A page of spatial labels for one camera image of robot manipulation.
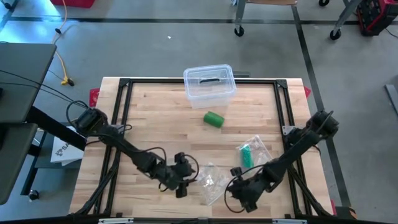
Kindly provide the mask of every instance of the caster wheel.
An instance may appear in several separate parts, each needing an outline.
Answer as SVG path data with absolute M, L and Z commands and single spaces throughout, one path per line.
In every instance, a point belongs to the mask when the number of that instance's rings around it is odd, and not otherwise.
M 37 200 L 39 199 L 39 193 L 37 190 L 30 190 L 29 195 L 29 201 Z
M 12 9 L 12 6 L 9 3 L 4 3 L 4 7 L 6 9 Z
M 239 26 L 239 32 L 236 30 L 236 28 L 234 31 L 235 31 L 235 35 L 237 35 L 238 37 L 241 37 L 244 34 L 244 29 L 242 26 Z
M 341 37 L 341 30 L 338 30 L 337 33 L 336 33 L 336 35 L 333 35 L 333 30 L 332 30 L 332 31 L 330 32 L 329 37 L 330 37 L 331 40 L 337 40 L 337 39 L 339 39 L 339 38 Z
M 325 7 L 329 4 L 329 0 L 319 0 L 319 6 Z

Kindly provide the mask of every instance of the clear plastic bag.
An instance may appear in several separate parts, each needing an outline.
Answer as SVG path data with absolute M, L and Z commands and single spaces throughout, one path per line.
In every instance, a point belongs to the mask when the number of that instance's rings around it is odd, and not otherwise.
M 226 172 L 210 162 L 208 165 L 201 167 L 197 183 L 201 187 L 206 205 L 211 205 L 224 194 L 225 188 L 231 178 Z
M 272 160 L 272 156 L 269 154 L 266 146 L 262 143 L 258 135 L 248 139 L 237 147 L 237 149 L 239 152 L 240 166 L 243 171 Z

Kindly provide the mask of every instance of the red box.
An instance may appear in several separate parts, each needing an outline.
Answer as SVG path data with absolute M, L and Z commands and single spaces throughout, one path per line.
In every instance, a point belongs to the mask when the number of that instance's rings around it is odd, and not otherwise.
M 50 0 L 52 4 L 63 6 L 62 0 Z M 90 8 L 95 0 L 65 0 L 67 6 Z

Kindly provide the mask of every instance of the metal bracket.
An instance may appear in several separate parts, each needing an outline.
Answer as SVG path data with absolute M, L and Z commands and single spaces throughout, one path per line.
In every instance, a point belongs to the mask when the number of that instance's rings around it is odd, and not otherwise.
M 283 134 L 288 135 L 296 126 L 282 126 Z
M 134 223 L 134 218 L 102 218 L 98 220 L 98 224 L 122 224 Z
M 273 219 L 273 224 L 307 224 L 306 220 Z
M 287 89 L 287 81 L 286 80 L 275 80 L 275 81 L 280 87 Z
M 121 78 L 119 80 L 119 87 L 123 87 L 130 82 L 130 78 Z

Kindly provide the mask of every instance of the red equipment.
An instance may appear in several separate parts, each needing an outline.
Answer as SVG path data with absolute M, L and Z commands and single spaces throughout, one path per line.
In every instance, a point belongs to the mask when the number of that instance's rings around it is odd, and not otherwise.
M 52 4 L 63 6 L 62 0 L 50 0 Z M 67 6 L 90 8 L 95 0 L 65 0 Z
M 362 35 L 379 35 L 398 16 L 398 0 L 363 0 L 356 11 Z

